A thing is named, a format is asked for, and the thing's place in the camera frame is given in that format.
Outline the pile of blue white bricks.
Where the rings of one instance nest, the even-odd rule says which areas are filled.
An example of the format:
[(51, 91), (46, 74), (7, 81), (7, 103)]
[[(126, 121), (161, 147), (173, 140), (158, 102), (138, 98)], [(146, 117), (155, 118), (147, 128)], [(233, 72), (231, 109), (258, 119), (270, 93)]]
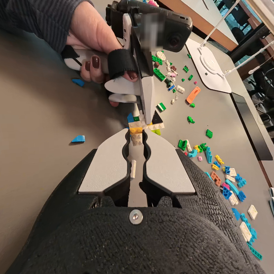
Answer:
[[(198, 156), (197, 153), (205, 152), (207, 162), (211, 164), (212, 168), (210, 174), (208, 172), (205, 172), (205, 174), (218, 186), (218, 188), (222, 191), (224, 198), (228, 200), (232, 206), (238, 205), (238, 200), (243, 202), (246, 199), (244, 192), (239, 191), (234, 185), (236, 180), (238, 182), (238, 186), (242, 187), (246, 184), (245, 179), (236, 173), (233, 174), (232, 168), (229, 166), (221, 166), (224, 165), (224, 162), (218, 155), (215, 155), (216, 161), (212, 162), (213, 158), (211, 150), (210, 147), (206, 146), (206, 143), (201, 144), (201, 146), (196, 145), (194, 146), (194, 149), (192, 149), (187, 139), (180, 139), (178, 142), (178, 148), (182, 149), (183, 151), (187, 149), (187, 152), (184, 154), (189, 158), (197, 157), (198, 161), (200, 162), (202, 161), (202, 157)], [(237, 221), (241, 219), (239, 227), (252, 254), (259, 260), (262, 260), (262, 255), (252, 246), (253, 242), (257, 239), (257, 233), (255, 229), (251, 227), (251, 224), (245, 217), (244, 213), (240, 214), (236, 208), (232, 208), (232, 212)]]

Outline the black office chair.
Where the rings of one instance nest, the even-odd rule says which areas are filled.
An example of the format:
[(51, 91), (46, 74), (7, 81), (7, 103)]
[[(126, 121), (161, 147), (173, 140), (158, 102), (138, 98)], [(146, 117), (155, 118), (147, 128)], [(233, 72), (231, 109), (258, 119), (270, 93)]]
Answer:
[(261, 101), (258, 101), (255, 106), (262, 104), (266, 99), (274, 99), (274, 87), (273, 87), (273, 70), (274, 68), (263, 73), (262, 70), (255, 71), (255, 80), (249, 80), (248, 84), (253, 86), (253, 90), (248, 91), (250, 97), (259, 93), (264, 97)]

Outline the white flat stand base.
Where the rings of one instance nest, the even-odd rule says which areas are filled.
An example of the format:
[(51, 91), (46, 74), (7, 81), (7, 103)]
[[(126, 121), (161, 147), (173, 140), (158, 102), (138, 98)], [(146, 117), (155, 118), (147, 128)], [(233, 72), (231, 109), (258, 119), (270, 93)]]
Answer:
[(207, 47), (200, 47), (198, 42), (190, 38), (186, 42), (186, 48), (204, 86), (210, 90), (231, 93), (231, 87), (212, 51)]

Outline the person's left hand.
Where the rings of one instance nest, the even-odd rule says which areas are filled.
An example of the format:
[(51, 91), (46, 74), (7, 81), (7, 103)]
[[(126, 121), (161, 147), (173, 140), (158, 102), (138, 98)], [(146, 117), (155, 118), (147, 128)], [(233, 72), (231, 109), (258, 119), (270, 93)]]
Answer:
[[(74, 49), (93, 49), (106, 54), (122, 49), (112, 29), (87, 1), (80, 3), (73, 13), (66, 45)], [(87, 59), (82, 65), (80, 75), (85, 81), (98, 84), (109, 80), (109, 75), (102, 71), (101, 59), (98, 55)]]

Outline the pile of small mixed bricks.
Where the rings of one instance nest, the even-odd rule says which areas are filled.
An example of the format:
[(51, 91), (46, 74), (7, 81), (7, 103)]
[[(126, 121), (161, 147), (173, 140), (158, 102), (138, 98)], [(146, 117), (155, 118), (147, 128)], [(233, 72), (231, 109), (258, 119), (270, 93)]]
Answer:
[[(179, 93), (183, 94), (185, 89), (176, 85), (176, 77), (178, 76), (176, 67), (166, 59), (164, 51), (157, 51), (155, 54), (152, 54), (152, 62), (153, 62), (153, 73), (157, 79), (161, 82), (165, 82), (168, 91), (172, 91), (174, 94), (174, 99), (171, 100), (171, 104), (173, 105), (175, 101), (179, 98)], [(166, 66), (166, 74), (160, 71), (160, 66), (165, 64)]]

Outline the white yellow toy brick assembly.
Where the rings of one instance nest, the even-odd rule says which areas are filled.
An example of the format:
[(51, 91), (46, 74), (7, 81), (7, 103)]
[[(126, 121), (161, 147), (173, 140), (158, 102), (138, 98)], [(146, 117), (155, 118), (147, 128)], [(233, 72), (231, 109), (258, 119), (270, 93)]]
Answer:
[(157, 111), (154, 112), (152, 122), (150, 124), (146, 124), (142, 110), (139, 111), (138, 116), (133, 116), (131, 113), (128, 115), (128, 127), (130, 131), (132, 144), (134, 147), (143, 144), (142, 132), (144, 129), (149, 129), (157, 135), (161, 135), (160, 130), (165, 128), (164, 123)]

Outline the orange brick separator tool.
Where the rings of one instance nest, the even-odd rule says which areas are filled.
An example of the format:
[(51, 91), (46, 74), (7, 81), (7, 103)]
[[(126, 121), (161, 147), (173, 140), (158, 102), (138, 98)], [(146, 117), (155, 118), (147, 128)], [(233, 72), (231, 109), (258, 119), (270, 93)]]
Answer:
[(196, 86), (196, 87), (191, 91), (191, 93), (189, 94), (189, 96), (186, 98), (186, 102), (187, 102), (188, 104), (192, 104), (193, 101), (194, 101), (194, 99), (195, 99), (195, 97), (199, 94), (200, 91), (201, 91), (201, 89), (200, 89), (198, 86)]

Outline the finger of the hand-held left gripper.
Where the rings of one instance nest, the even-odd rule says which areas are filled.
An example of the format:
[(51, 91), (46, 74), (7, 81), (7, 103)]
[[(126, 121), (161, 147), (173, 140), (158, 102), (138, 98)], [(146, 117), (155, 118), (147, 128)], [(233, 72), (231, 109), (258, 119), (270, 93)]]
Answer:
[(140, 91), (146, 124), (150, 124), (155, 112), (155, 84), (153, 76), (143, 77), (140, 80)]

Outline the grey desk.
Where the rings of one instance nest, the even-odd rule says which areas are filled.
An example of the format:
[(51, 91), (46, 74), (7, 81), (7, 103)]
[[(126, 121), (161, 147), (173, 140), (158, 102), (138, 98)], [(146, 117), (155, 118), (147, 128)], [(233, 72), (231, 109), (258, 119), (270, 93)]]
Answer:
[[(161, 137), (177, 147), (188, 139), (206, 143), (225, 165), (235, 168), (247, 184), (246, 199), (236, 206), (257, 232), (254, 248), (266, 273), (273, 273), (273, 215), (269, 185), (245, 133), (231, 96), (201, 85), (186, 49), (166, 53), (183, 77), (189, 66), (201, 92), (189, 107), (184, 94), (174, 98), (156, 77), (156, 103), (165, 128)], [(60, 181), (94, 148), (127, 126), (132, 104), (110, 106), (100, 85), (72, 82), (79, 78), (45, 42), (29, 33), (1, 32), (1, 273), (5, 273), (24, 246), (37, 215)], [(195, 123), (187, 121), (190, 116)], [(210, 139), (206, 130), (213, 132)], [(78, 135), (83, 143), (71, 143)]]

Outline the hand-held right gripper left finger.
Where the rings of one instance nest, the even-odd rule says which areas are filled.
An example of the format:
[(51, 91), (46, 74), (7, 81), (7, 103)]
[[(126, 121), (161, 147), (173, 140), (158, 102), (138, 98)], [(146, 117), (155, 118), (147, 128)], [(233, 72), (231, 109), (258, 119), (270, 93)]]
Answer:
[(102, 195), (127, 180), (130, 175), (129, 143), (127, 128), (106, 139), (97, 148), (78, 192)]

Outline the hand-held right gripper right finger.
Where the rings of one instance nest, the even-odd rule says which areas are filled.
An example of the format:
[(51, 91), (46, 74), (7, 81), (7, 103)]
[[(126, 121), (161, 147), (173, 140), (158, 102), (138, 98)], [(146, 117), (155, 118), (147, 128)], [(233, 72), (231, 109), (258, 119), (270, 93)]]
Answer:
[(143, 144), (148, 150), (143, 175), (169, 195), (192, 195), (194, 186), (176, 152), (166, 139), (144, 130)]

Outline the black flat tablet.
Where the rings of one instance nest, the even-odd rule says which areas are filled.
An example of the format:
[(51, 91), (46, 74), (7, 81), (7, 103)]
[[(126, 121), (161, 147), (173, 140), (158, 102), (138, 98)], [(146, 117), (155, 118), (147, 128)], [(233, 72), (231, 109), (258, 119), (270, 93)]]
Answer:
[(248, 104), (246, 103), (245, 98), (233, 92), (230, 94), (230, 96), (257, 160), (272, 161), (272, 154), (269, 151), (269, 148), (258, 128), (258, 125), (248, 107)]

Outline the person's left forearm dark sleeve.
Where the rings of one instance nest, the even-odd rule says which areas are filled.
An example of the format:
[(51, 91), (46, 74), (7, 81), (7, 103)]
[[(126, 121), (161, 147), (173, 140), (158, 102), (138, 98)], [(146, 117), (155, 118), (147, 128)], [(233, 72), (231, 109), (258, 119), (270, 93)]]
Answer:
[(73, 13), (82, 2), (84, 0), (1, 0), (1, 27), (34, 33), (60, 54), (66, 45)]

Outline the clear stand rod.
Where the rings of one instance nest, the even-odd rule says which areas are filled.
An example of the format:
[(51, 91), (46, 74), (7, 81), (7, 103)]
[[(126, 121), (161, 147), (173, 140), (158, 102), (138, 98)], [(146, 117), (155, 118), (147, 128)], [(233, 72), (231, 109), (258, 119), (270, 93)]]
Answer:
[(225, 18), (231, 13), (231, 11), (237, 6), (237, 4), (240, 2), (240, 0), (236, 0), (235, 3), (231, 6), (231, 8), (228, 10), (228, 12), (221, 18), (221, 20), (217, 23), (217, 25), (211, 30), (211, 32), (207, 35), (207, 37), (203, 40), (203, 42), (200, 44), (199, 49), (206, 46), (206, 42), (208, 41), (211, 34), (214, 33), (214, 31), (219, 27), (219, 25), (225, 20)]
[(250, 60), (252, 60), (254, 57), (256, 57), (259, 53), (262, 53), (265, 49), (267, 49), (269, 46), (271, 46), (273, 44), (274, 44), (274, 41), (270, 42), (265, 47), (261, 48), (258, 52), (256, 52), (251, 57), (249, 57), (244, 62), (242, 62), (240, 65), (238, 65), (237, 67), (233, 68), (232, 70), (227, 70), (222, 77), (225, 77), (225, 76), (229, 75), (231, 72), (239, 69), (240, 67), (242, 67), (243, 65), (245, 65), (246, 63), (248, 63)]

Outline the wooden edged neighbour desk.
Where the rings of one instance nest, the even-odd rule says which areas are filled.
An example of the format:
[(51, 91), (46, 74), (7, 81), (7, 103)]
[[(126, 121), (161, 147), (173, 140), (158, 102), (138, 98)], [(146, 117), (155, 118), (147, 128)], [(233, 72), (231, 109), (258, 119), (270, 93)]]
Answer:
[[(160, 0), (159, 2), (177, 13), (191, 17), (193, 26), (206, 36), (222, 19), (215, 3), (210, 0)], [(238, 46), (238, 42), (225, 21), (217, 27), (210, 38), (229, 51)]]

